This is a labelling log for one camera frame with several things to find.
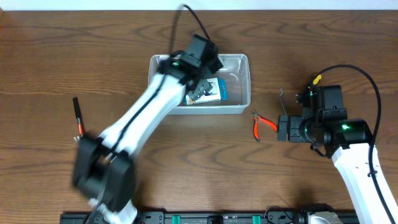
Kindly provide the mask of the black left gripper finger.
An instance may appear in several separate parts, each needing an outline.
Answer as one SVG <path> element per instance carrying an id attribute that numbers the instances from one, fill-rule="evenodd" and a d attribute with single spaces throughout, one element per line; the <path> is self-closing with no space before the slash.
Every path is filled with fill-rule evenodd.
<path id="1" fill-rule="evenodd" d="M 203 84 L 198 84 L 197 87 L 192 90 L 189 91 L 187 93 L 187 96 L 192 100 L 192 101 L 196 101 L 197 99 L 199 99 L 205 91 L 205 86 Z"/>
<path id="2" fill-rule="evenodd" d="M 198 83 L 198 89 L 200 91 L 200 95 L 214 95 L 212 82 L 209 82 L 206 79 L 201 79 Z"/>

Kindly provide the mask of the blue white small box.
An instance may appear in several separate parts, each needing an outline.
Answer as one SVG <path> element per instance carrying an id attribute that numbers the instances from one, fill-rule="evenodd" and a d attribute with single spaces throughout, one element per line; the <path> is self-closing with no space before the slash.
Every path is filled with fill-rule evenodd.
<path id="1" fill-rule="evenodd" d="M 224 80 L 220 78 L 208 78 L 206 79 L 209 82 L 212 82 L 213 86 L 213 93 L 214 95 L 202 95 L 196 101 L 192 101 L 187 95 L 184 99 L 185 105 L 194 105 L 194 104 L 202 104 L 202 103 L 209 103 L 213 101 L 222 101 L 228 99 L 228 92 L 226 88 L 226 83 Z"/>

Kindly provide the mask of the black orange telescopic pickup tool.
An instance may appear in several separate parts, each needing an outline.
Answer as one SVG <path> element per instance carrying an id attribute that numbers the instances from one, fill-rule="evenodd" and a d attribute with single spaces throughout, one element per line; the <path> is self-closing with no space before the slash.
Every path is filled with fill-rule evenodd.
<path id="1" fill-rule="evenodd" d="M 74 140 L 76 142 L 79 142 L 80 138 L 84 135 L 85 130 L 84 130 L 84 126 L 83 126 L 81 109 L 80 109 L 80 105 L 79 105 L 77 97 L 73 98 L 73 107 L 74 107 L 75 118 L 76 118 L 77 126 L 78 126 L 78 136 L 74 137 Z"/>

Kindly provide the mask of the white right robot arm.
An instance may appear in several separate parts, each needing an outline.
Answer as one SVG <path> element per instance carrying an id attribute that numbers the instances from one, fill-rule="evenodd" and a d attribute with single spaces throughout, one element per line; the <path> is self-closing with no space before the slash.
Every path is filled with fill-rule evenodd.
<path id="1" fill-rule="evenodd" d="M 360 223 L 397 223 L 397 203 L 388 186 L 373 135 L 363 119 L 320 120 L 280 115 L 279 141 L 306 142 L 331 159 L 343 178 Z"/>

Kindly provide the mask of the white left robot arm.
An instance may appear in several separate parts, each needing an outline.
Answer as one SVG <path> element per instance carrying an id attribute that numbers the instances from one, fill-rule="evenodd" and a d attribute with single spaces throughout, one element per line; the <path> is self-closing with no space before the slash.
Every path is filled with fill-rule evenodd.
<path id="1" fill-rule="evenodd" d="M 88 223 L 100 213 L 108 223 L 134 223 L 136 160 L 165 116 L 179 105 L 201 79 L 224 64 L 217 53 L 197 56 L 179 51 L 161 61 L 142 96 L 99 136 L 86 133 L 78 142 L 72 184 L 94 208 Z"/>

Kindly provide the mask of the clear plastic container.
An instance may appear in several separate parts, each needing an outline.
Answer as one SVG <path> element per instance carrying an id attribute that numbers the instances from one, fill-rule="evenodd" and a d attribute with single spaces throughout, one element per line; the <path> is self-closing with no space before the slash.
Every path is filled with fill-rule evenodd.
<path id="1" fill-rule="evenodd" d="M 214 74 L 226 83 L 226 100 L 195 105 L 180 103 L 170 114 L 241 114 L 251 102 L 251 77 L 248 58 L 244 54 L 220 54 L 224 67 Z"/>

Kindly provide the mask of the yellow black stubby screwdriver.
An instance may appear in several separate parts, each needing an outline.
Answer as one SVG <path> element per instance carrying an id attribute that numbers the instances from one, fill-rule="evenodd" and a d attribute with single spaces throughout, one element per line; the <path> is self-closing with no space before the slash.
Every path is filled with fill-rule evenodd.
<path id="1" fill-rule="evenodd" d="M 321 79 L 322 79 L 322 76 L 320 74 L 315 73 L 313 75 L 313 77 L 308 82 L 308 89 L 311 89 L 314 86 L 316 86 Z"/>

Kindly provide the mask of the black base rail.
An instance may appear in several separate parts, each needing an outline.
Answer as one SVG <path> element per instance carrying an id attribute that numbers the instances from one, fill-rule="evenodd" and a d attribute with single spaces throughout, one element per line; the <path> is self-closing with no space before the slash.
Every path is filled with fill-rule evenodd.
<path id="1" fill-rule="evenodd" d="M 353 210 L 335 210 L 327 204 L 312 204 L 303 208 L 272 206 L 264 212 L 168 212 L 141 210 L 136 224 L 359 224 Z"/>

